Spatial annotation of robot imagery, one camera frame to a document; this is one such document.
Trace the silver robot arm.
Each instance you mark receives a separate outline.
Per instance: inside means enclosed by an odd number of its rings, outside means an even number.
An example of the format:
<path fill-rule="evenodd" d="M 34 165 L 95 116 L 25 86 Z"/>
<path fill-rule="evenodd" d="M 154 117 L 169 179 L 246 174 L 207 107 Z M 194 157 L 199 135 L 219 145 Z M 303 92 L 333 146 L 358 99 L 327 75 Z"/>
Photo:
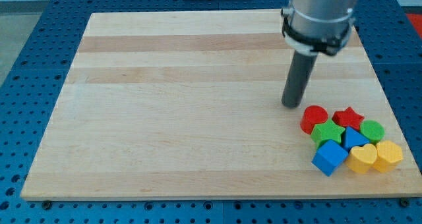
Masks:
<path fill-rule="evenodd" d="M 285 42 L 304 56 L 335 56 L 346 46 L 357 0 L 289 0 L 281 9 Z"/>

